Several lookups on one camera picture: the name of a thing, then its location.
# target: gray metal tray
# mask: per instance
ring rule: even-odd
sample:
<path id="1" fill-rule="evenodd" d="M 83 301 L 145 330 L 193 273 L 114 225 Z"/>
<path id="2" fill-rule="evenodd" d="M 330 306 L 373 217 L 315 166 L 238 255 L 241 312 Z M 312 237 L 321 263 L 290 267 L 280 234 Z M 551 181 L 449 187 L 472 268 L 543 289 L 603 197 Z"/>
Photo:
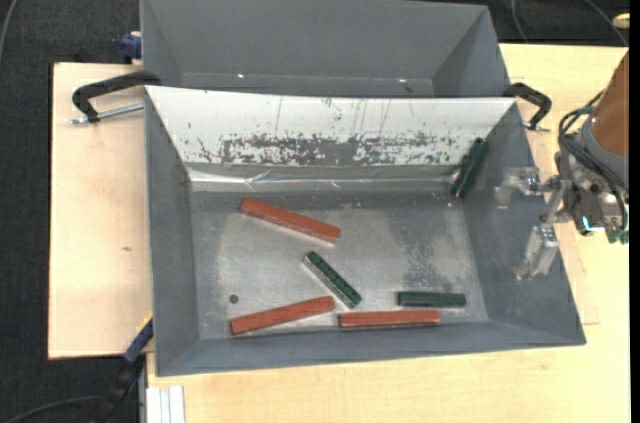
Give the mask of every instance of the gray metal tray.
<path id="1" fill-rule="evenodd" d="M 169 87 L 354 102 L 474 97 L 481 107 L 509 83 L 482 6 L 141 0 L 141 12 L 145 70 Z M 458 200 L 449 189 L 459 156 L 362 167 L 349 163 L 353 150 L 333 148 L 324 158 L 342 162 L 340 171 L 216 163 L 211 150 L 200 156 L 184 142 L 197 138 L 185 130 L 212 118 L 206 105 L 186 103 L 168 117 L 172 104 L 157 108 L 154 90 L 145 96 L 145 126 L 159 375 L 584 343 L 560 255 L 545 277 L 516 276 L 545 202 L 515 196 L 504 210 L 494 200 L 504 169 L 533 165 L 512 101 L 497 124 L 478 128 L 488 154 Z M 467 146 L 460 142 L 462 152 Z M 241 215 L 249 194 L 336 224 L 341 239 L 331 247 Z M 400 289 L 463 292 L 467 306 L 443 310 L 442 324 L 431 328 L 345 332 L 333 313 L 232 338 L 230 318 L 328 294 L 301 264 L 310 250 L 361 292 L 355 310 L 396 309 Z M 336 309 L 348 311 L 339 301 Z"/>
<path id="2" fill-rule="evenodd" d="M 171 125 L 148 95 L 145 109 L 160 375 L 584 342 L 559 255 L 546 277 L 516 276 L 545 203 L 515 198 L 504 210 L 494 200 L 505 168 L 531 165 L 515 104 L 489 133 L 489 152 L 463 200 L 428 172 L 423 182 L 377 180 L 364 190 L 361 183 L 251 185 L 252 197 L 339 225 L 335 246 L 240 214 L 247 192 L 207 190 L 217 178 L 193 183 Z M 462 292 L 468 304 L 443 310 L 436 328 L 344 332 L 332 313 L 231 337 L 235 316 L 328 294 L 301 264 L 310 250 L 361 293 L 356 310 L 394 309 L 394 293 L 413 289 Z M 338 311 L 348 309 L 338 303 Z"/>

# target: wooden board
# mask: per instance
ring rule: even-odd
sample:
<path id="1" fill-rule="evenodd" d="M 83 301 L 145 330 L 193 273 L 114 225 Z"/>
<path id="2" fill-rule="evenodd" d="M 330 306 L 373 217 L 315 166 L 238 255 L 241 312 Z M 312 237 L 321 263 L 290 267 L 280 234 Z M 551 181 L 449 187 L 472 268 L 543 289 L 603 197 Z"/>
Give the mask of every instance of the wooden board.
<path id="1" fill-rule="evenodd" d="M 603 88 L 624 50 L 620 48 L 503 45 L 513 78 L 550 94 L 557 126 L 561 115 Z M 49 356 L 122 353 L 151 310 L 146 236 L 142 112 L 96 126 L 72 126 L 79 112 L 76 87 L 139 66 L 56 64 L 52 114 L 51 273 Z M 96 100 L 98 109 L 137 102 L 140 90 Z M 533 113 L 522 105 L 523 113 Z M 551 165 L 556 134 L 533 134 L 536 158 Z M 542 145 L 535 147 L 535 141 Z M 542 168 L 542 175 L 551 168 Z M 598 321 L 575 230 L 558 226 L 562 250 L 583 323 Z"/>
<path id="2" fill-rule="evenodd" d="M 49 357 L 121 354 L 151 311 L 143 113 L 72 125 L 73 91 L 131 70 L 59 63 L 53 71 Z M 97 98 L 105 110 L 141 89 Z"/>

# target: wooden table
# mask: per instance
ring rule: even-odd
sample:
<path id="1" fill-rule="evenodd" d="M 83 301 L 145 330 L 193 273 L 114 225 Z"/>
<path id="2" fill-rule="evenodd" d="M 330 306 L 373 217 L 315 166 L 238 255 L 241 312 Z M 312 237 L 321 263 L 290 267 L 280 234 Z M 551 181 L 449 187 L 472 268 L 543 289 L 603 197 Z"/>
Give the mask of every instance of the wooden table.
<path id="1" fill-rule="evenodd" d="M 541 177 L 554 173 L 557 124 L 604 88 L 625 49 L 501 45 L 512 79 L 551 96 L 530 134 Z M 120 354 L 151 309 L 142 113 L 72 126 L 73 90 L 137 66 L 54 69 L 49 357 Z M 99 108 L 140 91 L 99 98 Z M 533 114 L 521 104 L 524 117 Z M 627 421 L 629 249 L 557 226 L 587 345 L 365 364 L 156 377 L 183 385 L 188 423 Z"/>

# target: red wooden bar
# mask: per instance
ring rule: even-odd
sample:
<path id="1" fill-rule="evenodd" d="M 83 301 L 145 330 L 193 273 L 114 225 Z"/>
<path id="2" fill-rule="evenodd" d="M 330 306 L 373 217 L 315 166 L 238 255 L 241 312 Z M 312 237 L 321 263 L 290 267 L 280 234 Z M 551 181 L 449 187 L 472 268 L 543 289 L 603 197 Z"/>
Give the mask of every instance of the red wooden bar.
<path id="1" fill-rule="evenodd" d="M 336 243 L 340 237 L 340 228 L 338 227 L 272 206 L 257 199 L 245 197 L 240 205 L 240 211 L 272 224 L 293 229 L 315 238 L 321 238 L 327 242 Z"/>
<path id="2" fill-rule="evenodd" d="M 272 327 L 281 323 L 300 320 L 309 316 L 328 313 L 335 309 L 333 297 L 320 297 L 317 299 L 298 302 L 289 306 L 269 309 L 260 313 L 240 316 L 230 321 L 231 334 L 237 336 L 249 331 L 257 331 L 266 327 Z"/>
<path id="3" fill-rule="evenodd" d="M 338 327 L 341 329 L 417 327 L 438 323 L 440 323 L 440 311 L 437 309 L 356 311 L 338 315 Z"/>

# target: green block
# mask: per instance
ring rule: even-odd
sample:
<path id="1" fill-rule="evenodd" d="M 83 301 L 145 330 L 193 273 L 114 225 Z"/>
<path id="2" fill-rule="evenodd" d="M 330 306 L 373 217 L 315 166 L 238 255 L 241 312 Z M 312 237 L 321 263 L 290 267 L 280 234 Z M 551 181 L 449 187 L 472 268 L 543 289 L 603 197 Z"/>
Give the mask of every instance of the green block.
<path id="1" fill-rule="evenodd" d="M 451 187 L 452 196 L 459 199 L 464 198 L 467 191 L 473 186 L 488 149 L 489 143 L 486 140 L 481 138 L 475 140 L 469 153 L 462 159 L 460 173 Z"/>
<path id="2" fill-rule="evenodd" d="M 362 301 L 360 294 L 317 252 L 311 251 L 302 261 L 347 307 L 353 309 Z"/>
<path id="3" fill-rule="evenodd" d="M 434 291 L 398 292 L 399 306 L 413 307 L 462 307 L 467 304 L 463 293 L 442 293 Z"/>

